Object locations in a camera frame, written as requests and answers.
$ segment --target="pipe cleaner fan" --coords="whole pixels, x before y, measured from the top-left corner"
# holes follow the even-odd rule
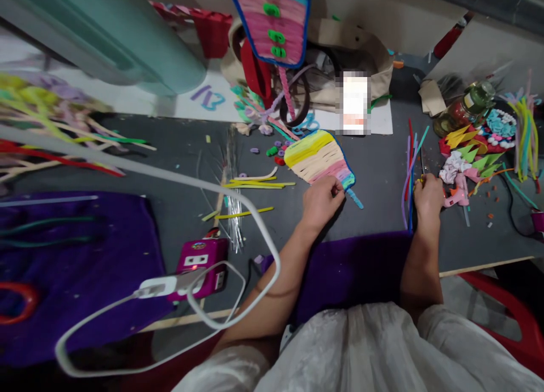
[[[290,145],[283,159],[297,176],[309,184],[324,176],[335,176],[344,191],[363,209],[363,204],[351,189],[355,185],[355,175],[338,142],[328,131],[313,131]]]
[[[285,68],[304,62],[310,0],[233,0],[255,56],[278,66],[291,118],[295,108]]]

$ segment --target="blue border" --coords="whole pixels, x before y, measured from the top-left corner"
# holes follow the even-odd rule
[[[304,22],[304,45],[302,47],[302,55],[300,56],[300,60],[298,61],[298,63],[292,63],[290,65],[288,65],[286,63],[283,63],[283,62],[275,61],[275,60],[270,59],[270,58],[263,58],[257,53],[257,51],[255,50],[255,45],[253,43],[253,39],[251,38],[251,34],[249,33],[248,23],[245,20],[244,12],[242,11],[242,8],[240,7],[240,4],[238,3],[238,0],[232,0],[232,1],[233,1],[234,5],[235,5],[236,9],[238,10],[238,14],[240,14],[240,19],[242,20],[242,25],[244,26],[245,34],[248,37],[249,44],[251,45],[251,49],[253,50],[253,53],[255,54],[255,56],[257,58],[259,58],[263,62],[272,63],[273,65],[283,66],[283,67],[291,68],[291,69],[297,69],[298,67],[300,67],[303,64],[304,58],[306,56],[306,38],[307,38],[307,32],[308,32],[308,18],[310,16],[310,4],[311,4],[312,0],[308,0],[308,2],[306,3],[306,19],[305,19],[305,22]]]
[[[302,137],[300,140],[302,139],[305,139],[306,137],[314,134],[314,133],[317,133],[318,131],[324,131],[326,133],[329,133],[333,139],[336,141],[336,144],[338,144],[338,147],[340,147],[340,151],[342,151],[342,155],[344,156],[344,159],[346,160],[346,164],[347,164],[347,169],[350,170],[350,172],[353,174],[353,179],[354,179],[354,183],[351,184],[350,186],[348,186],[347,188],[344,188],[344,191],[347,191],[348,189],[350,189],[351,187],[353,187],[356,183],[357,183],[357,176],[355,175],[355,173],[353,172],[353,170],[351,169],[350,167],[350,163],[347,161],[347,158],[346,158],[346,153],[344,153],[344,150],[342,149],[342,146],[340,145],[340,143],[338,142],[338,139],[334,136],[334,134],[332,134],[330,131],[328,130],[323,130],[323,129],[317,129],[317,130],[314,130],[313,132],[311,133],[308,133],[307,135],[305,135],[304,137]]]

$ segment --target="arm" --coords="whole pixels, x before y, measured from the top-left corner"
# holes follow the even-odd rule
[[[418,227],[402,272],[401,307],[417,325],[426,308],[444,302],[438,269],[440,210],[444,203],[442,180],[426,174],[424,184],[417,181],[414,203]]]
[[[251,345],[273,365],[287,320],[298,298],[306,261],[312,244],[344,200],[342,184],[324,177],[304,194],[303,217],[279,253],[281,271],[265,297],[239,323],[225,330],[212,355],[234,345]],[[238,314],[255,300],[275,273],[273,263],[244,301]]]

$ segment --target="right hand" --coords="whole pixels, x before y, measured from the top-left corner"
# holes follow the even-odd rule
[[[440,210],[444,205],[442,180],[432,174],[425,174],[423,183],[416,181],[414,203],[419,221],[440,219]]]
[[[345,198],[342,183],[334,176],[322,177],[308,188],[303,198],[301,224],[319,234]]]

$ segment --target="glue gun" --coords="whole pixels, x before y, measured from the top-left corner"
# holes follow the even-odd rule
[[[454,181],[456,187],[449,190],[451,193],[450,197],[444,198],[444,207],[450,208],[450,206],[456,203],[459,203],[461,206],[468,206],[469,199],[467,195],[465,175],[461,172],[458,173]]]

